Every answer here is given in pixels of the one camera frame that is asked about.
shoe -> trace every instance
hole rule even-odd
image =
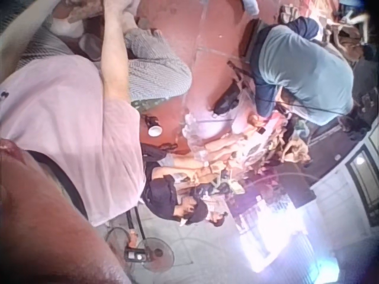
[[[259,14],[258,3],[256,0],[242,0],[245,11],[250,16],[257,16]]]

hair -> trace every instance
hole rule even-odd
[[[218,219],[217,222],[212,222],[212,221],[209,221],[209,223],[213,224],[215,227],[221,227],[224,222],[225,222],[225,217],[228,216],[228,213],[227,212],[224,212],[223,217],[221,219]]]
[[[203,221],[208,215],[208,206],[200,198],[195,198],[196,205],[194,211],[183,216],[187,220],[186,225],[191,225],[193,223],[199,223]]]

black bag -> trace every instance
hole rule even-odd
[[[240,94],[241,90],[238,87],[237,82],[234,80],[221,98],[215,103],[213,112],[216,115],[223,115],[236,108],[239,104]]]
[[[157,162],[166,157],[167,151],[157,146],[141,143],[142,160],[144,162]]]

bag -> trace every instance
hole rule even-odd
[[[231,61],[228,61],[227,65],[233,69],[233,71],[237,75],[238,80],[233,80],[229,88],[227,88],[224,94],[222,94],[221,98],[214,104],[213,112],[216,115],[226,114],[227,112],[231,111],[232,109],[235,109],[238,106],[240,94],[245,88],[248,88],[248,85],[245,84],[245,86],[243,86],[241,89],[238,83],[242,81],[241,85],[244,85],[242,75],[245,75],[249,78],[252,77],[252,75],[249,72],[237,67]]]
[[[146,162],[157,162],[164,159],[167,155],[165,150],[157,146],[141,143],[142,160]]]
[[[213,112],[216,115],[223,115],[235,109],[239,104],[240,94],[241,89],[238,87],[237,81],[234,80],[221,98],[215,103]]]

light blue t-shirt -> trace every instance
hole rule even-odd
[[[348,114],[353,107],[354,76],[349,64],[287,26],[279,25],[268,33],[259,71],[268,84],[288,89],[305,107],[295,109],[318,125]]]

